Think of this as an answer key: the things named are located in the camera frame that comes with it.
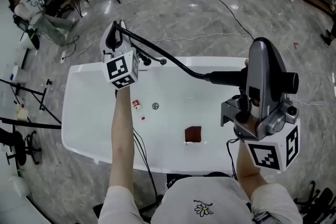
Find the person's right hand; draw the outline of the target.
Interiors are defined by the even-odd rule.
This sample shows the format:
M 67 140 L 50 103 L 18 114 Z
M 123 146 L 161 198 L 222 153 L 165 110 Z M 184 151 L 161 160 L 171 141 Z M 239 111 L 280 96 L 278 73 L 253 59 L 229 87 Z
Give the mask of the person's right hand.
M 250 101 L 251 108 L 250 108 L 250 115 L 247 120 L 247 126 L 252 130 L 258 125 L 259 121 L 259 102 L 257 100 Z

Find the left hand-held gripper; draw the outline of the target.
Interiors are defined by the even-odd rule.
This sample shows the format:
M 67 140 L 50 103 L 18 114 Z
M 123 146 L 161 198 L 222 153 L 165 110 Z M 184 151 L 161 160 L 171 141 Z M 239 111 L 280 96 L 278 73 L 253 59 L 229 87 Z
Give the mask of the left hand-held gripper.
M 104 31 L 100 39 L 100 51 L 102 54 L 114 54 L 110 45 L 116 42 L 116 21 L 113 21 Z M 118 30 L 117 51 L 110 60 L 101 65 L 102 72 L 108 83 L 116 90 L 129 87 L 138 82 L 139 59 L 136 50 L 132 48 L 131 38 L 123 31 Z

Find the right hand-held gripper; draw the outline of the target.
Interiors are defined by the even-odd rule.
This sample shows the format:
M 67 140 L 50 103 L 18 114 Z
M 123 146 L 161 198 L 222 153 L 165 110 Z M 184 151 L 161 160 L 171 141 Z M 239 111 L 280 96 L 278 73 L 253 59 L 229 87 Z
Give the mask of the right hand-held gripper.
M 271 41 L 256 38 L 249 49 L 246 95 L 235 95 L 221 104 L 221 126 L 231 121 L 234 133 L 246 144 L 258 168 L 284 172 L 299 155 L 299 110 L 285 98 L 280 53 Z M 255 129 L 247 126 L 251 100 L 259 102 Z

